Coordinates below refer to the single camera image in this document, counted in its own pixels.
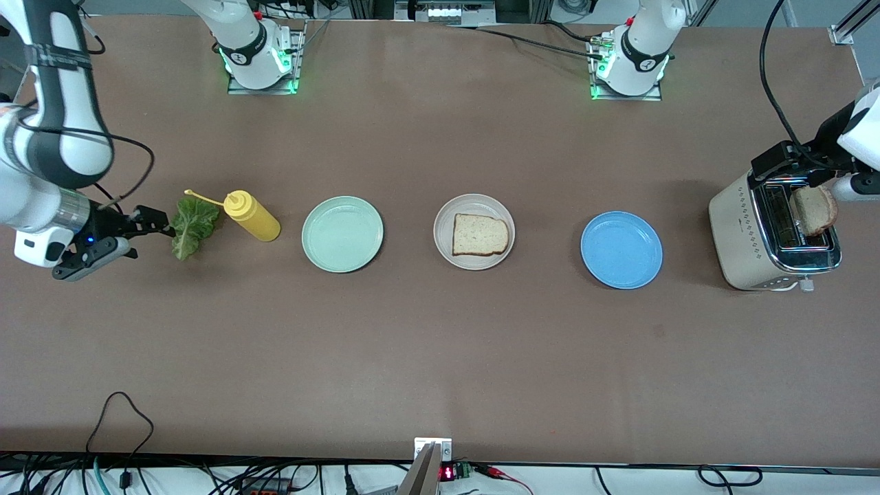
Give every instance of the brown tabletop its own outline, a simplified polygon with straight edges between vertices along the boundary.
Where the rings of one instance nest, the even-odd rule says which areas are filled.
[[[260,243],[227,219],[185,262],[140,238],[140,259],[66,284],[0,230],[0,449],[80,450],[123,389],[156,422],[151,452],[402,459],[436,435],[482,460],[880,467],[877,205],[841,205],[844,262],[811,295],[734,291],[715,256],[709,199],[785,137],[759,30],[684,30],[664,101],[639,103],[590,100],[583,59],[393,22],[332,23],[296,96],[227,96],[198,18],[93,23],[106,122],[158,155],[125,206],[242,188],[282,234]],[[503,29],[578,48],[551,27]],[[807,140],[861,85],[850,49],[820,29],[770,45]],[[119,144],[104,185],[122,191],[144,162]],[[516,220],[512,253],[483,272],[432,238],[468,192]],[[300,241],[337,195],[385,221],[377,258],[347,275]],[[610,210],[663,240],[640,290],[604,287],[580,259],[584,226]],[[143,436],[123,404],[96,450]]]

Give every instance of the mustard bottle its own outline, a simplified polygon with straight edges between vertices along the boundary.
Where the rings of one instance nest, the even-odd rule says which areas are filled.
[[[223,206],[230,218],[243,226],[253,237],[263,242],[274,240],[281,233],[281,224],[278,223],[278,220],[257,201],[257,198],[251,196],[247,191],[232,191],[226,195],[226,199],[222,203],[198,195],[192,189],[183,192],[208,203]]]

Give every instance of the bread slice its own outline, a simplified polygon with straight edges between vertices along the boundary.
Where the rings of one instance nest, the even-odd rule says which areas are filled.
[[[510,243],[507,223],[483,215],[456,213],[452,229],[452,255],[500,255]]]
[[[797,189],[788,200],[803,235],[822,233],[837,220],[837,201],[825,186]]]

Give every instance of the green lettuce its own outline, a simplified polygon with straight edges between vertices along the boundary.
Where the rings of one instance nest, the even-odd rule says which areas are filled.
[[[214,233],[214,224],[220,209],[197,197],[186,196],[177,202],[177,214],[171,221],[176,235],[171,240],[171,251],[179,260],[187,259],[199,250],[199,243]]]

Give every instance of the white bracket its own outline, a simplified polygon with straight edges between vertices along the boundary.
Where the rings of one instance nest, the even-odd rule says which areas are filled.
[[[452,461],[452,439],[438,439],[433,437],[415,437],[413,459],[419,456],[423,447],[431,443],[440,445],[441,453],[443,454],[443,462]]]

